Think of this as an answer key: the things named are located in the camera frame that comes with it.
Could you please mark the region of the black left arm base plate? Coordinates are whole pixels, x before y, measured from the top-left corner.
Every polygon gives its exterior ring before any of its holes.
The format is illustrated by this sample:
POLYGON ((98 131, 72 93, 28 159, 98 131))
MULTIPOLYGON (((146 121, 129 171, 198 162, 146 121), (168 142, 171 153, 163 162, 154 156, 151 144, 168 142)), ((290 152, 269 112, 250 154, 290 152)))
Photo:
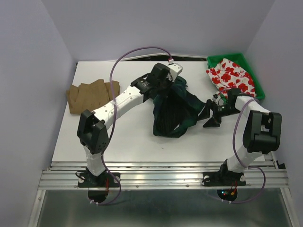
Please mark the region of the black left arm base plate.
POLYGON ((106 171, 99 176, 94 176, 89 171, 78 171, 75 175, 79 188, 119 188, 118 182, 106 171))

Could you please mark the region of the dark green plaid skirt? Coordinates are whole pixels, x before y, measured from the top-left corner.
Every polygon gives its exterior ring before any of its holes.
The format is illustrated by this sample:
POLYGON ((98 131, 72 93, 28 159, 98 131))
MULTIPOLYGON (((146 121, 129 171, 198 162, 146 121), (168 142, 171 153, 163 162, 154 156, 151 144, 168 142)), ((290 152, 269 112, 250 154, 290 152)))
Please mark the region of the dark green plaid skirt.
POLYGON ((178 76, 167 96, 157 95, 154 100, 153 135, 179 138, 199 121, 205 102, 187 90, 187 81, 178 76))

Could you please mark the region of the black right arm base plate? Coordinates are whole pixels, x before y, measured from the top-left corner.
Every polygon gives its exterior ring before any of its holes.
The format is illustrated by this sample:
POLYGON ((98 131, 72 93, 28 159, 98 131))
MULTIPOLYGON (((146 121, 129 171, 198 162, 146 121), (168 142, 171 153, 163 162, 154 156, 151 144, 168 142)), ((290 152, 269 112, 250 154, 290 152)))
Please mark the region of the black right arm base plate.
POLYGON ((202 185, 205 187, 229 187, 229 186, 245 186, 246 181, 243 173, 227 173, 203 172, 202 185))

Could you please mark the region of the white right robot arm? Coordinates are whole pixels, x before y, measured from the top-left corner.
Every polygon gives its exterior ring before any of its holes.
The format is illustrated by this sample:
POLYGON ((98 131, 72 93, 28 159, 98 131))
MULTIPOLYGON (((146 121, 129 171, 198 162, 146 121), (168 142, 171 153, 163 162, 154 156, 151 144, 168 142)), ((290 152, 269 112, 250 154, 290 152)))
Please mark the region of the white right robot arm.
POLYGON ((217 128, 225 116, 245 116, 247 122, 242 146, 234 149, 233 156, 226 159, 217 172, 203 173, 203 186, 229 186, 235 183, 244 186, 244 171, 250 164, 258 157, 276 151, 280 145, 281 114, 263 108, 251 95, 238 88, 231 88, 227 95, 224 105, 219 105, 215 99, 208 99, 198 118, 207 120, 203 127, 217 128))

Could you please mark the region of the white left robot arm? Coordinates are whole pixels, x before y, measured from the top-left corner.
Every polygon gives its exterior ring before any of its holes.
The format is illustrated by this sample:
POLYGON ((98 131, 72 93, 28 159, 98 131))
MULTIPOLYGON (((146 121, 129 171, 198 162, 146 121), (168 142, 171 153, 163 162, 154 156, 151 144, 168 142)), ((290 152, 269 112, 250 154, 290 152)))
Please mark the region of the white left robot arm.
POLYGON ((106 168, 102 156, 107 149, 116 120, 132 108, 157 95, 166 95, 183 68, 177 63, 157 63, 151 72, 135 79, 124 92, 109 103, 93 111, 85 110, 80 115, 77 136, 85 149, 89 181, 94 186, 105 182, 106 168))

